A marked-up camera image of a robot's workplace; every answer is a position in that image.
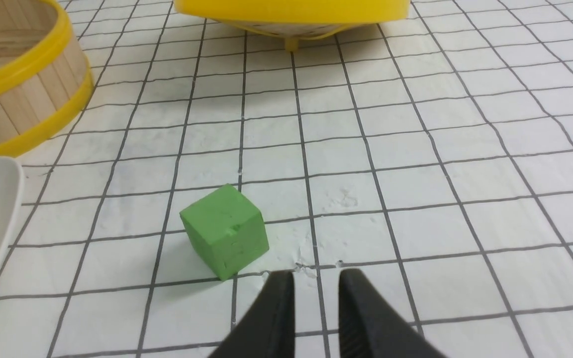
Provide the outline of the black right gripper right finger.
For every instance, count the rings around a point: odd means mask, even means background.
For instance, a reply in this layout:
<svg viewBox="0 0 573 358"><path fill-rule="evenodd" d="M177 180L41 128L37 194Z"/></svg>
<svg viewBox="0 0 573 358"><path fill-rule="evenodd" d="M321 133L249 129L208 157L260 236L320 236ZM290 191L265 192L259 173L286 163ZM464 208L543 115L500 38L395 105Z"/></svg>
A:
<svg viewBox="0 0 573 358"><path fill-rule="evenodd" d="M342 358L443 358L386 302L360 269L344 269L338 285Z"/></svg>

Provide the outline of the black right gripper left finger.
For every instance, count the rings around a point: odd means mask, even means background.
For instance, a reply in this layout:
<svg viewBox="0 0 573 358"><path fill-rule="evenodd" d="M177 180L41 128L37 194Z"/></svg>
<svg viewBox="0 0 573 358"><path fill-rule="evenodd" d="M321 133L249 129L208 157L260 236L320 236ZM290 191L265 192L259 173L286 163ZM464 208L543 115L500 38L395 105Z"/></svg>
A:
<svg viewBox="0 0 573 358"><path fill-rule="evenodd" d="M211 358L293 358L295 283L289 270L269 274L264 287Z"/></svg>

